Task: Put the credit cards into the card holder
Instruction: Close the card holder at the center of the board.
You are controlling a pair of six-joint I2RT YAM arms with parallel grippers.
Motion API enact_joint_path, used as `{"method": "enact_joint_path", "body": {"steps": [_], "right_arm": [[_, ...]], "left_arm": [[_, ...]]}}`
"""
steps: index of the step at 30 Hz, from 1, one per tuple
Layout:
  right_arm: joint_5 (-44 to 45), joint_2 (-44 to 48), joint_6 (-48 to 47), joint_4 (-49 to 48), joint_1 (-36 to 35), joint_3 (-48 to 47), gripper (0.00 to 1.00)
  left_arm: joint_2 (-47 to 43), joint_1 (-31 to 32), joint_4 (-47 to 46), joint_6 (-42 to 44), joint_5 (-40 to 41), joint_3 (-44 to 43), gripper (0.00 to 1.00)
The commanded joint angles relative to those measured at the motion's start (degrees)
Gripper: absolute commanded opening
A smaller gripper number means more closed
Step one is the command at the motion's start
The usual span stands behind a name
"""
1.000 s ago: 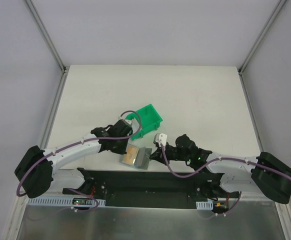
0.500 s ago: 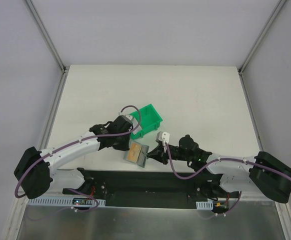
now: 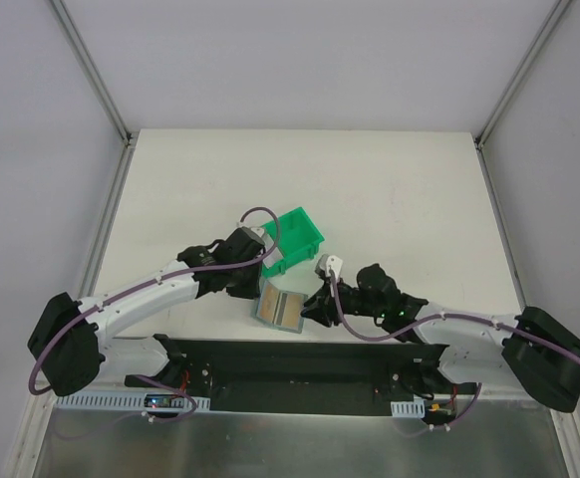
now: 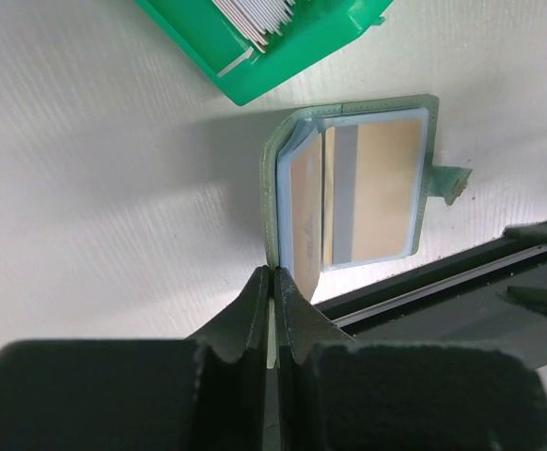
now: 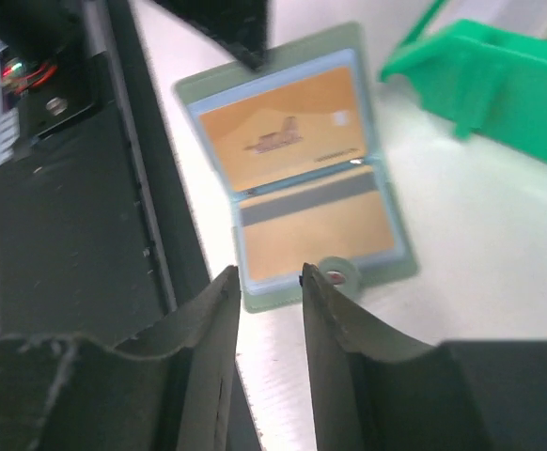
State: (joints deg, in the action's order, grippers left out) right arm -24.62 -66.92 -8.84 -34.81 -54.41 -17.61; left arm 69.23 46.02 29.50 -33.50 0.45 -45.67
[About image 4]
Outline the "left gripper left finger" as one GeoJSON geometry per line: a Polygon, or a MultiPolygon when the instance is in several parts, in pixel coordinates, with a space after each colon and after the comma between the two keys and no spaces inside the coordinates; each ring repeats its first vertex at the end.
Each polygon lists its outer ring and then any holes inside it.
{"type": "Polygon", "coordinates": [[[0,450],[258,450],[270,271],[184,339],[0,349],[0,450]]]}

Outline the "gold credit card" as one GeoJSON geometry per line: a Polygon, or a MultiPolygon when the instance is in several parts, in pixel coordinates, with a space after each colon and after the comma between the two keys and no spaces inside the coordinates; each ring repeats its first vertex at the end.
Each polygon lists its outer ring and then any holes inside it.
{"type": "Polygon", "coordinates": [[[304,143],[289,168],[292,232],[292,273],[310,301],[320,278],[321,262],[321,138],[304,143]]]}
{"type": "Polygon", "coordinates": [[[422,119],[411,118],[325,131],[324,266],[411,253],[425,130],[422,119]]]}

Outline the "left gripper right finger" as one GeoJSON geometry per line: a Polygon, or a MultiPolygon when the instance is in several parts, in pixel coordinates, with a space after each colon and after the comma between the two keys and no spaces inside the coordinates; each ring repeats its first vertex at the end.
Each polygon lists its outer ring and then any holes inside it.
{"type": "Polygon", "coordinates": [[[501,350],[353,340],[273,273],[285,450],[547,450],[547,392],[501,350]]]}

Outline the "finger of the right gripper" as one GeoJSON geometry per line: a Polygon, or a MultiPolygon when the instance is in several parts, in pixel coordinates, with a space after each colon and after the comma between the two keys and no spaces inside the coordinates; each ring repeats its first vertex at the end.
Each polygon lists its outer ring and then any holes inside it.
{"type": "Polygon", "coordinates": [[[503,236],[535,244],[547,244],[547,225],[514,225],[506,227],[503,236]]]}
{"type": "Polygon", "coordinates": [[[499,299],[547,318],[547,288],[508,286],[496,293],[499,299]]]}

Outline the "sage green card holder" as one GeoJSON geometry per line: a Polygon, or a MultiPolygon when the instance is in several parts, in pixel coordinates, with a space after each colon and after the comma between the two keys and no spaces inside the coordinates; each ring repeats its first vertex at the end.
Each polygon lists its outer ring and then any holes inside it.
{"type": "Polygon", "coordinates": [[[434,151],[440,102],[431,94],[379,100],[349,101],[301,108],[285,118],[265,144],[260,162],[261,207],[265,238],[266,261],[271,268],[284,268],[292,273],[292,232],[289,168],[318,134],[321,138],[321,262],[320,277],[327,272],[361,267],[385,261],[326,267],[322,262],[324,176],[324,135],[330,127],[417,118],[424,121],[426,142],[421,145],[418,187],[415,189],[414,240],[411,253],[419,248],[427,202],[440,197],[452,205],[464,191],[471,172],[466,167],[437,165],[434,151]]]}

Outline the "green plastic bin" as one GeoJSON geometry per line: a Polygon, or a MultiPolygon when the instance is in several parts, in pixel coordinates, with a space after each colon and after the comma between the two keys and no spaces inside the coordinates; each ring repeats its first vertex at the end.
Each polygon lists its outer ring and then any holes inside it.
{"type": "Polygon", "coordinates": [[[231,101],[242,106],[383,23],[391,0],[296,1],[292,22],[265,54],[212,1],[142,1],[139,6],[231,101]]]}

